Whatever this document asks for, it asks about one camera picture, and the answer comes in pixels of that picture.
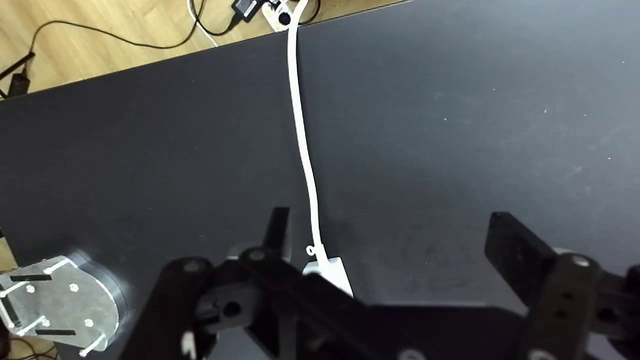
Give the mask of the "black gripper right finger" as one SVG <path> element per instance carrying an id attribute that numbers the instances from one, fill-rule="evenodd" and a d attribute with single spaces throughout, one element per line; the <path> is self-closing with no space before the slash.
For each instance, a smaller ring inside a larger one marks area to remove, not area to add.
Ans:
<path id="1" fill-rule="evenodd" d="M 527 308 L 540 301 L 557 254 L 509 211 L 492 211 L 484 255 Z"/>

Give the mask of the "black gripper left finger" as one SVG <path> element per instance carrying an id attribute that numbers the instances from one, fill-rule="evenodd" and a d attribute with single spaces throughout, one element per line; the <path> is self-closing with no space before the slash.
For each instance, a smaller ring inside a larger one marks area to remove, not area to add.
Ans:
<path id="1" fill-rule="evenodd" d="M 292 248 L 288 242 L 288 230 L 290 230 L 290 210 L 283 205 L 278 205 L 269 211 L 267 227 L 261 240 L 261 246 L 276 254 L 282 260 L 290 260 Z"/>

